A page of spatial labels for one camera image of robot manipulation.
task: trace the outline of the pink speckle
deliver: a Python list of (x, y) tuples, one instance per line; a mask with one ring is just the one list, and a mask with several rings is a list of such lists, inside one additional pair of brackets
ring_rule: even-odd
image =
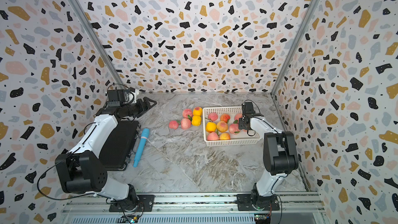
[(51, 118), (51, 116), (42, 113), (42, 114), (40, 115), (39, 121), (48, 121), (48, 120), (50, 120), (50, 118)]
[(33, 7), (30, 6), (30, 4), (26, 3), (26, 4), (25, 4), (25, 8), (26, 8), (28, 11), (32, 12), (33, 14), (35, 14), (35, 15), (37, 16), (37, 11), (36, 11), (35, 9), (33, 9)]
[(28, 104), (21, 104), (21, 106), (19, 107), (19, 113), (22, 116), (25, 116), (25, 117), (29, 118), (30, 117), (29, 105)]
[(24, 75), (27, 73), (26, 67), (21, 62), (7, 62), (6, 71), (14, 75)]
[(316, 37), (318, 39), (321, 39), (324, 35), (325, 35), (325, 27), (323, 26), (318, 27), (318, 29), (316, 30)]
[(35, 147), (33, 146), (33, 144), (28, 144), (26, 146), (25, 151), (23, 152), (23, 158), (29, 160), (31, 163), (36, 160)]
[(328, 103), (327, 103), (324, 99), (319, 99), (319, 100), (317, 100), (317, 101), (315, 102), (315, 105), (316, 105), (316, 106), (323, 106), (323, 107), (325, 107), (325, 106), (328, 105)]
[(378, 21), (379, 21), (379, 19), (375, 19), (375, 20), (371, 21), (371, 23), (369, 25), (368, 32), (372, 32), (375, 29), (375, 26), (376, 26)]
[(40, 43), (41, 44), (44, 44), (44, 45), (47, 45), (48, 44), (48, 39), (47, 38), (42, 38), (41, 40), (40, 40)]
[(214, 21), (218, 21), (220, 18), (220, 12), (216, 9), (212, 9), (209, 14)]
[(11, 144), (11, 149), (13, 151), (19, 151), (22, 149), (22, 145), (21, 144)]
[(20, 134), (20, 132), (18, 129), (12, 130), (12, 140), (18, 140), (19, 134)]
[(118, 16), (123, 21), (127, 21), (127, 13), (121, 9), (116, 10), (116, 16)]
[(369, 40), (366, 36), (363, 36), (360, 40), (359, 40), (362, 44), (366, 44)]

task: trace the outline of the black cable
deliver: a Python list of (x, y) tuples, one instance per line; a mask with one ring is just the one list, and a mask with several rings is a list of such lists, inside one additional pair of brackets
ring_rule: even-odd
[(89, 125), (91, 125), (91, 124), (95, 124), (95, 122), (89, 123), (89, 124), (87, 124), (87, 125), (84, 127), (84, 129), (83, 129), (83, 133), (84, 133), (84, 134), (86, 134), (86, 128), (87, 128)]

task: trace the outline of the patterned wall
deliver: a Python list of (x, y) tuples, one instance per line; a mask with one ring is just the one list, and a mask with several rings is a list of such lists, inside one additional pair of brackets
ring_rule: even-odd
[(398, 223), (397, 0), (321, 0), (277, 92), (331, 223)]
[[(0, 223), (49, 223), (37, 179), (82, 136), (112, 78), (66, 0), (0, 0)], [(55, 170), (40, 181), (65, 198)]]
[(127, 84), (267, 92), (311, 0), (80, 0)]

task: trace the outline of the marble floor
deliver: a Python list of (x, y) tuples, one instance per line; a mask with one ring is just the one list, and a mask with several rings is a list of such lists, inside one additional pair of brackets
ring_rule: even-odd
[[(158, 102), (138, 120), (149, 128), (141, 160), (110, 177), (134, 185), (137, 192), (239, 192), (250, 191), (260, 179), (263, 140), (255, 145), (207, 147), (203, 127), (169, 129), (171, 120), (181, 119), (182, 110), (194, 107), (239, 106), (246, 99), (257, 103), (261, 113), (282, 129), (270, 95), (261, 94), (165, 94), (147, 96)], [(293, 171), (275, 191), (305, 191), (300, 172)]]

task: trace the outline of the white plastic basket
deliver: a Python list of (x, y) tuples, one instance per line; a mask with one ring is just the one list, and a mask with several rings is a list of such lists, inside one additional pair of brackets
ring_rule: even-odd
[(260, 135), (256, 132), (254, 136), (249, 136), (247, 132), (241, 131), (238, 134), (231, 134), (229, 131), (226, 131), (226, 133), (229, 133), (231, 136), (230, 140), (215, 140), (215, 141), (208, 141), (207, 136), (209, 135), (208, 132), (206, 132), (206, 124), (210, 122), (207, 117), (209, 116), (209, 113), (215, 112), (218, 115), (218, 119), (215, 121), (217, 122), (220, 121), (220, 116), (224, 113), (229, 114), (231, 116), (231, 119), (228, 122), (228, 127), (230, 124), (234, 122), (234, 117), (237, 113), (242, 112), (242, 107), (205, 107), (203, 108), (203, 114), (202, 114), (202, 120), (203, 120), (203, 139), (206, 142), (206, 146), (229, 146), (229, 145), (241, 145), (241, 144), (256, 144), (260, 139)]

